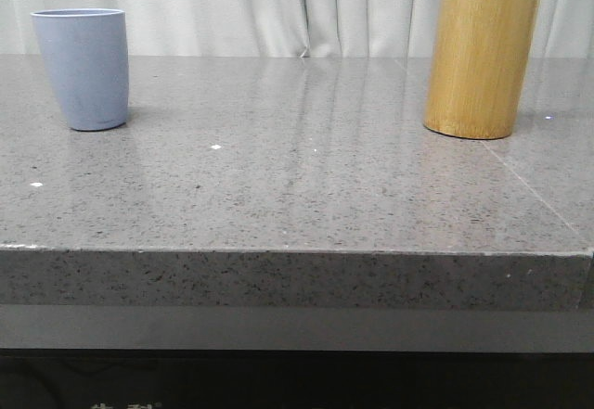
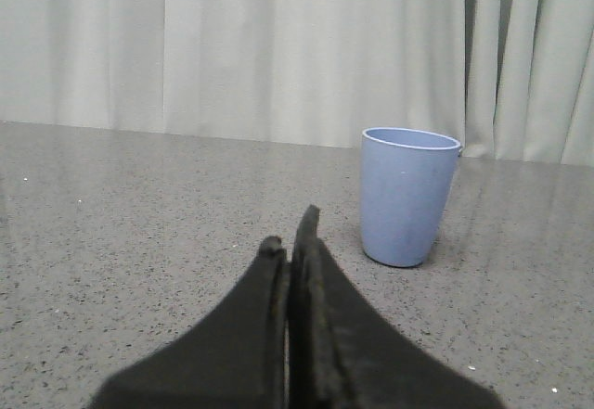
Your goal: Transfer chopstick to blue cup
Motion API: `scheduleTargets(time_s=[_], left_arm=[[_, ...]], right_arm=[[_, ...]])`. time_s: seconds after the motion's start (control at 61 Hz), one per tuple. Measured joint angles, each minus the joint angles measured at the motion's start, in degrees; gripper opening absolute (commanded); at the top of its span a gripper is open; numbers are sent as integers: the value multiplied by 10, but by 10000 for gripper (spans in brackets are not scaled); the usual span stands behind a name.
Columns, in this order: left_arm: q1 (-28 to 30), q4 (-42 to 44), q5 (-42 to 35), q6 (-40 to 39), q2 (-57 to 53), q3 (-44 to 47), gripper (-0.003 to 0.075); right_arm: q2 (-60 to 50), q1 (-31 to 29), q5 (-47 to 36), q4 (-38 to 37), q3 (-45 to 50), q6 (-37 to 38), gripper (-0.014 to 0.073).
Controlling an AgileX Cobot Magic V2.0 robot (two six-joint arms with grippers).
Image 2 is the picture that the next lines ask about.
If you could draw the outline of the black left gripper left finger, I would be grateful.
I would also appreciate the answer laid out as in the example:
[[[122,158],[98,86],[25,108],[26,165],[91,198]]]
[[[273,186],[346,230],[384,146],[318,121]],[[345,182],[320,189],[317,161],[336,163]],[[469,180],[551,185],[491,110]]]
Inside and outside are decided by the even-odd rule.
[[[186,334],[113,374],[94,408],[282,408],[290,268],[280,237]]]

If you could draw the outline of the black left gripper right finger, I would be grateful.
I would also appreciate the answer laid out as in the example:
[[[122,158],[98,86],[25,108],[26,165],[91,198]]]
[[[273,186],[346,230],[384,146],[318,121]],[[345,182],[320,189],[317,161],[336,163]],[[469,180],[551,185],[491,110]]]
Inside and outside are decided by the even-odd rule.
[[[317,235],[299,223],[289,295],[291,408],[500,408],[491,390],[440,363],[366,301]]]

